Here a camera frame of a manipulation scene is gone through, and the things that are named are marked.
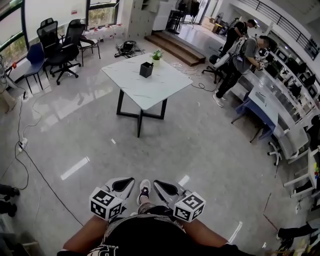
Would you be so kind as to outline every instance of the table top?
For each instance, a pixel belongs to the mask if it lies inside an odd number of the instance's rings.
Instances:
[[[317,188],[317,180],[315,177],[315,163],[316,163],[316,159],[314,157],[315,154],[317,154],[319,151],[318,149],[311,151],[310,148],[308,149],[308,174],[309,174],[309,178],[312,182],[312,186],[314,188]]]
[[[275,126],[278,125],[278,112],[272,106],[271,100],[268,95],[265,95],[263,91],[253,87],[248,96],[257,106],[270,118]]]
[[[102,68],[103,72],[142,110],[151,108],[193,83],[163,59],[160,60],[159,66],[153,67],[151,76],[141,76],[140,66],[145,62],[151,63],[151,54],[142,54]]]

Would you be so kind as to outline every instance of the stair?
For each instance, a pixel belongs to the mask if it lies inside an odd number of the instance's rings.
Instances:
[[[145,36],[144,39],[169,52],[189,66],[195,66],[206,61],[205,56],[163,32]]]

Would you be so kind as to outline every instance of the white sneaker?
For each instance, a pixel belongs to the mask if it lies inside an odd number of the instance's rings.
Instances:
[[[138,206],[141,205],[141,201],[140,201],[141,196],[146,196],[149,198],[149,193],[151,191],[151,183],[148,179],[144,179],[143,181],[141,181],[140,190],[141,190],[140,194],[138,195],[138,197],[136,199],[136,203],[138,204]]]
[[[215,100],[219,107],[223,108],[225,106],[222,100],[220,98],[217,98],[215,93],[212,95],[212,98]]]

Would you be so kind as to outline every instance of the tile floor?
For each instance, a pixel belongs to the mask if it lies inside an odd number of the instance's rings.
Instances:
[[[138,41],[138,46],[146,53],[157,49],[145,40]],[[54,78],[47,80],[42,74],[43,91],[33,82],[34,95],[28,91],[23,100],[19,129],[20,136],[28,139],[28,152],[39,170],[82,224],[92,216],[89,195],[111,178],[136,179],[128,204],[130,214],[136,210],[142,179],[179,181],[185,175],[190,177],[185,187],[207,201],[200,219],[226,239],[242,222],[233,242],[248,253],[259,254],[264,243],[265,250],[279,246],[276,230],[263,213],[278,228],[305,223],[308,200],[302,201],[302,210],[296,214],[297,199],[290,199],[289,190],[282,185],[292,179],[293,167],[282,164],[275,177],[274,159],[267,156],[268,141],[249,143],[255,132],[252,122],[244,118],[230,124],[239,104],[232,95],[228,95],[226,107],[220,108],[211,92],[189,86],[168,99],[163,121],[144,118],[141,137],[137,138],[136,120],[116,116],[119,89],[101,71],[124,57],[113,57],[114,42],[101,43],[100,51],[101,59],[96,52],[85,52],[84,67],[75,68],[78,79],[64,75],[57,86]],[[210,75],[200,75],[205,64],[197,66],[197,71],[169,53],[163,59],[188,73],[195,86],[216,87]],[[18,86],[27,89],[24,80]],[[21,89],[11,91],[18,103],[8,114],[0,113],[0,175],[14,158],[21,93]],[[122,109],[139,111],[126,96]],[[160,109],[158,104],[150,111],[158,113]],[[18,158],[30,176],[28,187],[15,199],[18,211],[9,222],[15,232],[28,232],[39,241],[45,255],[53,256],[81,225],[58,201],[26,154]],[[61,175],[75,165],[81,167],[62,179]],[[1,178],[2,184],[18,188],[26,182],[26,171],[16,160]],[[151,199],[159,202],[154,193]]]

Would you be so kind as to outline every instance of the black t-shirt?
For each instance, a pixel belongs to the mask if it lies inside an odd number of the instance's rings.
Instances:
[[[232,33],[234,33],[234,36],[238,37],[239,35],[235,32],[235,28],[238,28],[239,32],[243,35],[246,34],[248,32],[248,27],[247,24],[239,21],[237,22],[233,28],[230,28],[230,30],[232,31]]]
[[[173,223],[157,217],[132,218],[118,225],[101,245],[88,256],[183,255],[183,256],[248,256],[235,245],[220,248],[195,243]],[[57,256],[84,256],[72,251],[60,251]]]

